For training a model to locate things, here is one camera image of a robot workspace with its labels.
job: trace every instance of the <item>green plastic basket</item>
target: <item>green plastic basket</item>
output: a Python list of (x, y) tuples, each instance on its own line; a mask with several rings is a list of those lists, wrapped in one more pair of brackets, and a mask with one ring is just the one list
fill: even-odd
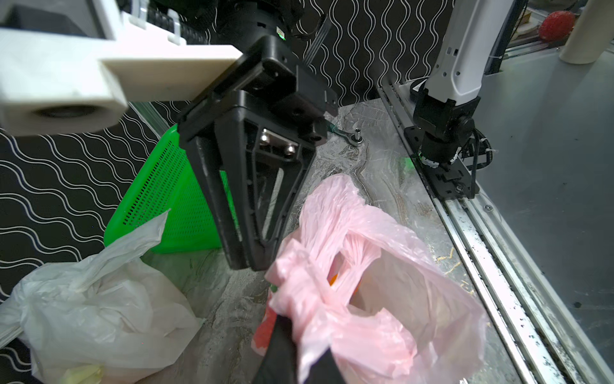
[[(235, 216), (226, 173), (221, 171), (220, 174)], [(136, 175), (104, 231), (104, 245), (108, 246), (169, 209), (162, 240), (152, 251), (176, 253), (222, 246), (211, 210), (185, 151), (179, 147), (176, 125), (160, 138)]]

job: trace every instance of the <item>black cable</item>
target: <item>black cable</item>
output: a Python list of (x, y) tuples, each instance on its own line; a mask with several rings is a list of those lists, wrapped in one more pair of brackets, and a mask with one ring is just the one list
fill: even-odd
[(520, 15), (520, 17), (518, 18), (518, 20), (516, 21), (516, 28), (514, 28), (514, 31), (511, 33), (511, 37), (510, 40), (514, 38), (514, 34), (516, 34), (516, 31), (518, 30), (518, 27), (520, 26), (520, 20), (523, 19), (524, 14), (527, 12), (527, 6), (529, 5), (529, 2), (527, 1), (526, 4), (524, 5), (523, 8), (523, 14)]
[[(467, 143), (463, 147), (462, 151), (460, 152), (460, 158), (461, 158), (461, 160), (463, 160), (463, 159), (467, 159), (469, 157), (473, 157), (473, 155), (474, 155), (474, 148), (475, 148), (475, 146), (473, 145), (473, 142), (475, 140), (480, 140), (480, 142), (482, 143), (480, 145), (480, 147), (484, 148), (484, 154), (486, 155), (486, 162), (478, 164), (478, 168), (477, 169), (480, 170), (482, 168), (486, 168), (488, 165), (490, 165), (492, 163), (493, 152), (492, 152), (492, 146), (491, 146), (490, 141), (488, 141), (486, 136), (484, 136), (484, 134), (482, 132), (480, 132), (477, 128), (473, 132), (473, 136), (467, 141)], [(467, 170), (469, 170), (469, 171), (473, 170), (471, 164), (467, 165)]]
[(327, 14), (323, 14), (320, 18), (320, 21), (322, 23), (318, 23), (319, 27), (316, 32), (316, 37), (313, 39), (307, 52), (305, 52), (305, 58), (303, 59), (303, 62), (306, 66), (309, 66), (313, 59), (316, 57), (317, 51), (322, 46), (322, 43), (324, 43), (326, 35), (328, 35), (330, 28), (333, 26), (333, 23), (330, 20), (330, 17), (327, 16)]
[(471, 170), (471, 188), (469, 190), (469, 198), (475, 197), (475, 176), (478, 173), (478, 156), (480, 155), (480, 135), (478, 134), (478, 130), (473, 130), (473, 135), (475, 136), (474, 147), (473, 147), (473, 168)]
[(304, 40), (304, 41), (307, 41), (307, 40), (311, 39), (322, 28), (322, 25), (324, 25), (324, 22), (326, 21), (326, 16), (327, 16), (327, 14), (322, 14), (320, 16), (320, 19), (318, 19), (318, 21), (317, 21), (316, 29), (314, 29), (310, 33), (295, 33), (294, 37), (299, 39), (299, 40)]

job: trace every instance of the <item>gray table surface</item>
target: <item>gray table surface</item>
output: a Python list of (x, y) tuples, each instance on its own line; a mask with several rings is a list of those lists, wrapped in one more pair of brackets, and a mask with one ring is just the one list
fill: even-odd
[(614, 53), (504, 60), (480, 96), (473, 117), (498, 152), (478, 182), (614, 367)]
[[(319, 182), (327, 176), (346, 173), (368, 204), (413, 229), (427, 244), (441, 270), (476, 296), (381, 100), (343, 107), (333, 122), (346, 131), (361, 128), (366, 143), (355, 148), (343, 138), (329, 134), (328, 143), (318, 148), (287, 232), (298, 225), (300, 208)], [(149, 254), (144, 260), (179, 287), (205, 324), (175, 364), (141, 383), (250, 383), (261, 362), (261, 357), (251, 350), (251, 337), (265, 311), (268, 283), (263, 273), (229, 270), (220, 251)], [(486, 335), (484, 367), (467, 381), (520, 383), (490, 323)]]

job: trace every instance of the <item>wavy line pattern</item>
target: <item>wavy line pattern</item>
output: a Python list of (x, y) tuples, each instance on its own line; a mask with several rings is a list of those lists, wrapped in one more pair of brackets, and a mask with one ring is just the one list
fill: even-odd
[(7, 162), (5, 160), (0, 160), (0, 167), (7, 168), (10, 171), (12, 171), (12, 173), (17, 177), (17, 182), (19, 186), (23, 190), (31, 194), (35, 194), (35, 195), (49, 194), (49, 195), (57, 196), (61, 200), (62, 206), (68, 214), (70, 214), (71, 216), (75, 216), (75, 217), (76, 216), (91, 216), (98, 222), (99, 228), (104, 231), (104, 228), (106, 225), (104, 223), (103, 217), (98, 212), (92, 211), (92, 210), (79, 211), (73, 208), (70, 205), (66, 194), (60, 191), (59, 189), (54, 189), (54, 188), (40, 189), (40, 188), (36, 188), (32, 186), (30, 183), (27, 182), (23, 170), (19, 168), (19, 166), (16, 164)]
[(17, 268), (17, 267), (21, 267), (22, 265), (32, 265), (34, 267), (34, 269), (37, 269), (38, 267), (40, 267), (40, 265), (34, 264), (34, 263), (30, 263), (30, 262), (20, 262), (19, 264), (13, 264), (13, 265), (8, 265), (8, 266), (3, 266), (0, 265), (0, 269), (11, 269), (11, 268)]
[[(83, 258), (81, 257), (81, 252), (79, 252), (79, 250), (73, 247), (72, 245), (63, 245), (63, 246), (57, 246), (57, 247), (50, 247), (50, 246), (43, 245), (41, 243), (41, 239), (38, 236), (38, 233), (32, 228), (23, 227), (22, 225), (16, 225), (14, 227), (0, 227), (0, 235), (8, 235), (10, 233), (21, 233), (29, 237), (29, 239), (32, 241), (32, 245), (34, 249), (38, 253), (46, 254), (46, 255), (54, 255), (60, 252), (68, 252), (74, 256), (75, 261), (83, 260)], [(22, 264), (23, 265), (33, 265), (36, 268), (40, 266), (40, 265), (36, 265), (30, 262), (24, 262)], [(14, 268), (14, 267), (16, 267), (16, 265), (13, 265), (11, 267), (0, 267), (0, 269), (9, 269), (9, 268)]]
[(217, 32), (217, 8), (216, 8), (216, 15), (213, 17), (213, 32)]
[[(376, 97), (373, 87), (388, 81), (384, 80), (386, 77), (408, 82), (428, 76), (431, 61), (436, 60), (431, 53), (441, 46), (453, 7), (448, 0), (301, 0), (301, 3), (305, 5), (305, 16), (300, 20), (299, 31), (313, 30), (324, 9), (333, 22), (334, 28), (311, 69), (332, 83), (340, 96), (340, 105)], [(309, 45), (310, 42), (295, 41), (292, 48), (305, 52)], [(335, 60), (329, 60), (330, 54)]]
[[(301, 3), (301, 5), (304, 7), (305, 6), (305, 0), (299, 0), (299, 2)], [(301, 22), (301, 20), (298, 21), (297, 23), (297, 30), (298, 32), (302, 33), (302, 34), (307, 34), (308, 32), (303, 28), (303, 24)], [(311, 45), (312, 41), (306, 41), (305, 43), (305, 49), (303, 50), (303, 54), (299, 57), (296, 52), (294, 53), (295, 55), (297, 55), (298, 58), (300, 58), (301, 60), (305, 58), (305, 55), (307, 54), (307, 50), (309, 49), (309, 46)]]
[(110, 139), (113, 140), (117, 140), (117, 141), (121, 141), (125, 146), (126, 149), (128, 150), (128, 155), (133, 159), (136, 160), (138, 162), (145, 162), (147, 160), (147, 157), (139, 157), (137, 155), (134, 154), (134, 152), (132, 151), (132, 147), (130, 146), (130, 143), (128, 142), (128, 140), (126, 140), (125, 138), (121, 137), (121, 136), (115, 136), (113, 133), (111, 133), (110, 129), (105, 129), (103, 130), (104, 133), (107, 134), (107, 136)]
[(30, 201), (21, 195), (18, 194), (11, 194), (11, 193), (4, 193), (4, 194), (0, 194), (0, 200), (12, 200), (14, 202), (19, 203), (25, 210), (26, 215), (28, 217), (28, 219), (30, 219), (31, 221), (35, 222), (36, 224), (51, 224), (51, 223), (60, 223), (60, 224), (64, 224), (66, 226), (66, 228), (68, 228), (70, 236), (75, 240), (78, 241), (79, 243), (86, 243), (88, 241), (98, 241), (100, 242), (102, 245), (104, 245), (103, 243), (103, 237), (101, 235), (92, 235), (92, 236), (81, 236), (77, 233), (77, 229), (75, 228), (75, 225), (72, 221), (70, 221), (69, 219), (66, 219), (65, 217), (61, 217), (61, 216), (56, 216), (56, 217), (42, 217), (39, 216), (38, 214), (36, 214), (34, 212), (34, 209), (32, 208), (32, 204), (30, 203)]
[(10, 295), (2, 290), (2, 285), (0, 285), (0, 300), (4, 301), (4, 299), (8, 298)]
[(26, 163), (30, 163), (30, 164), (47, 165), (49, 168), (53, 170), (53, 172), (55, 172), (62, 186), (68, 189), (72, 189), (72, 190), (87, 191), (93, 197), (94, 204), (102, 210), (114, 210), (117, 208), (117, 205), (103, 204), (98, 198), (98, 194), (96, 193), (96, 190), (92, 188), (92, 186), (89, 186), (87, 184), (73, 184), (69, 182), (68, 180), (66, 180), (62, 172), (62, 169), (53, 161), (47, 160), (47, 159), (40, 159), (37, 157), (30, 157), (19, 149), (19, 145), (17, 144), (17, 140), (15, 138), (5, 135), (1, 130), (0, 130), (0, 136), (3, 136), (6, 140), (8, 140), (10, 144), (10, 150), (13, 152), (13, 155), (15, 155), (16, 158), (18, 158), (19, 160), (26, 162)]
[(84, 162), (83, 160), (79, 159), (74, 159), (72, 157), (64, 156), (62, 153), (60, 153), (60, 151), (58, 151), (58, 148), (56, 147), (55, 142), (51, 136), (44, 135), (41, 137), (47, 142), (47, 144), (49, 144), (49, 148), (51, 148), (51, 153), (56, 159), (66, 164), (80, 165), (85, 170), (87, 177), (92, 184), (98, 187), (109, 187), (113, 189), (113, 191), (115, 191), (115, 194), (117, 195), (117, 201), (119, 202), (122, 200), (122, 193), (114, 183), (96, 179), (96, 176), (94, 176), (94, 172), (92, 172), (87, 162)]
[(117, 168), (115, 167), (115, 165), (110, 160), (105, 159), (103, 157), (96, 157), (96, 156), (92, 155), (90, 153), (90, 151), (87, 149), (87, 143), (85, 142), (85, 140), (83, 140), (83, 138), (81, 136), (75, 135), (75, 134), (60, 135), (60, 136), (69, 137), (69, 138), (72, 138), (72, 139), (76, 140), (79, 143), (79, 146), (81, 147), (81, 149), (83, 150), (84, 156), (86, 156), (88, 160), (90, 160), (92, 162), (103, 163), (103, 164), (108, 165), (109, 169), (111, 170), (111, 172), (113, 174), (113, 178), (117, 182), (121, 182), (121, 183), (124, 183), (124, 184), (132, 184), (132, 180), (133, 179), (124, 179), (123, 177), (119, 176), (119, 172), (117, 171)]
[(32, 261), (35, 263), (38, 263), (38, 267), (40, 267), (41, 265), (45, 264), (42, 260), (37, 259), (36, 257), (23, 257), (19, 260), (15, 260), (15, 261), (5, 261), (5, 260), (0, 260), (0, 264), (16, 264), (16, 263), (21, 263), (21, 262), (25, 262), (25, 261)]
[(384, 12), (382, 13), (382, 16), (380, 18), (380, 22), (382, 26), (384, 27), (384, 31), (386, 32), (386, 41), (384, 42), (384, 44), (382, 44), (382, 47), (379, 50), (379, 60), (384, 65), (384, 70), (382, 71), (381, 75), (379, 75), (379, 79), (378, 79), (378, 86), (380, 87), (382, 85), (382, 79), (384, 78), (384, 76), (388, 74), (388, 68), (390, 68), (388, 61), (384, 57), (384, 51), (386, 51), (388, 44), (392, 40), (392, 30), (386, 23), (386, 17), (388, 16), (388, 12), (390, 12), (391, 8), (392, 8), (392, 0), (388, 0), (388, 5), (386, 6), (386, 9), (384, 9)]
[(171, 108), (169, 108), (169, 106), (167, 106), (165, 103), (161, 103), (159, 101), (154, 101), (153, 102), (154, 105), (158, 105), (161, 106), (164, 111), (166, 112), (166, 119), (172, 123), (172, 125), (177, 124), (177, 122), (173, 119), (173, 115), (171, 113)]
[(15, 351), (14, 348), (11, 347), (4, 347), (4, 348), (0, 348), (1, 350), (7, 350), (7, 351), (11, 351), (14, 355), (15, 355), (15, 359), (17, 359), (17, 361), (19, 362), (19, 364), (21, 364), (22, 366), (31, 366), (32, 364), (30, 364), (29, 362), (25, 362), (25, 361), (21, 361), (21, 359), (19, 358), (19, 354), (17, 353), (17, 351)]
[(109, 154), (109, 157), (111, 159), (117, 161), (117, 162), (122, 162), (124, 164), (127, 164), (130, 167), (130, 169), (132, 170), (133, 178), (136, 177), (136, 168), (135, 168), (133, 162), (131, 162), (128, 159), (124, 159), (123, 157), (119, 157), (119, 156), (115, 155), (115, 153), (111, 149), (111, 143), (107, 139), (103, 138), (100, 135), (94, 135), (92, 133), (84, 133), (83, 136), (87, 137), (87, 138), (91, 138), (91, 139), (95, 139), (95, 140), (100, 141), (104, 145), (104, 147), (107, 149), (107, 153)]
[(17, 365), (15, 364), (15, 361), (13, 360), (13, 357), (11, 355), (7, 355), (5, 353), (0, 353), (0, 356), (7, 358), (9, 360), (9, 362), (10, 362), (10, 365), (13, 367), (13, 370), (15, 370), (16, 372), (30, 372), (32, 370), (32, 367), (27, 368), (27, 369), (18, 368)]
[(122, 126), (123, 132), (128, 139), (136, 143), (139, 143), (143, 147), (143, 150), (145, 151), (145, 153), (149, 153), (149, 151), (147, 150), (147, 146), (145, 145), (145, 142), (139, 138), (135, 138), (134, 136), (132, 136), (130, 132), (128, 132), (128, 129), (126, 128), (126, 123), (123, 120), (119, 120), (119, 124)]
[(144, 127), (143, 127), (143, 124), (142, 124), (141, 118), (134, 119), (134, 118), (130, 117), (130, 115), (128, 115), (128, 114), (125, 114), (125, 115), (123, 116), (123, 118), (124, 118), (124, 119), (126, 119), (126, 120), (127, 120), (127, 121), (129, 121), (129, 122), (135, 123), (135, 124), (136, 124), (136, 125), (139, 127), (139, 130), (141, 131), (141, 135), (143, 136), (143, 138), (144, 138), (146, 141), (148, 141), (148, 142), (152, 143), (153, 145), (158, 144), (158, 141), (157, 141), (156, 139), (149, 138), (149, 137), (147, 136), (147, 134), (145, 133), (145, 129), (144, 129)]
[(180, 113), (183, 108), (190, 104), (189, 101), (171, 101), (170, 105), (173, 111)]

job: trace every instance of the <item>screw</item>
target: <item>screw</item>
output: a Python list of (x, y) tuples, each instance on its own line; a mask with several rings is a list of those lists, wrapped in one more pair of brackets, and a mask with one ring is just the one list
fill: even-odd
[(271, 144), (271, 138), (266, 130), (262, 130), (262, 135), (260, 135), (260, 145), (266, 147), (269, 144)]
[(292, 156), (297, 152), (297, 148), (295, 146), (293, 146), (292, 144), (288, 144), (285, 148), (284, 148), (284, 154), (286, 156)]
[(360, 135), (360, 128), (354, 129), (354, 133), (352, 134), (352, 136), (350, 136), (349, 142), (355, 147), (362, 144), (362, 136)]

